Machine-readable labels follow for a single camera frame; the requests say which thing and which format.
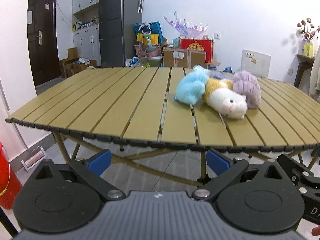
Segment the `wall outlet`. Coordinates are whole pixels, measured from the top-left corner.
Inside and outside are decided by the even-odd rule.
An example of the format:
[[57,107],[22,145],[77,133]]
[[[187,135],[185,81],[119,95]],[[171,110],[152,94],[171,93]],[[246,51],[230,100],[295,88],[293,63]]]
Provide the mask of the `wall outlet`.
[[220,33],[215,33],[214,34],[214,39],[219,40],[220,39]]
[[292,74],[293,74],[293,69],[292,69],[292,68],[288,68],[287,74],[290,75],[290,76],[292,76]]

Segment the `red bucket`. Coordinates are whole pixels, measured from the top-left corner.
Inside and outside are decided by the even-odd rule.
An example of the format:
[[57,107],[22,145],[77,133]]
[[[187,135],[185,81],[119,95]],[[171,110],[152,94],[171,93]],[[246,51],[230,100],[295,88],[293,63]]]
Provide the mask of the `red bucket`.
[[0,142],[0,206],[12,209],[13,201],[21,188],[20,181],[4,156],[3,145]]

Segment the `hand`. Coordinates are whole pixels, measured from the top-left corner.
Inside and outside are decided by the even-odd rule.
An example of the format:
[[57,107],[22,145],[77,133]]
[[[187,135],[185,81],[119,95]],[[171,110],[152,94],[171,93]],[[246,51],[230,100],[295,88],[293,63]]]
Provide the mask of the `hand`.
[[319,227],[315,227],[312,231],[311,234],[313,236],[320,236],[320,226]]

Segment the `red box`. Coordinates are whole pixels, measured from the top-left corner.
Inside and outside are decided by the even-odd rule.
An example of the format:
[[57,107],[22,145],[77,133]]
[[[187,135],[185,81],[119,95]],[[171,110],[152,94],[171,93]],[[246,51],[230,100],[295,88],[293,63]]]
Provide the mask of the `red box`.
[[180,45],[182,49],[205,51],[205,62],[213,61],[213,40],[181,39]]

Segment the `slatted table top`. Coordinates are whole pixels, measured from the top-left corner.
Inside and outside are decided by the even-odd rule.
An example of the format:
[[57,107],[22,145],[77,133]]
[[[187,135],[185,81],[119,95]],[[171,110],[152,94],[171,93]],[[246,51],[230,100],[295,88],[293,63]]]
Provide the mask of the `slatted table top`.
[[320,105],[292,85],[259,78],[261,105],[244,119],[225,118],[203,102],[173,99],[191,69],[82,71],[14,112],[7,122],[134,146],[220,152],[292,151],[320,142]]

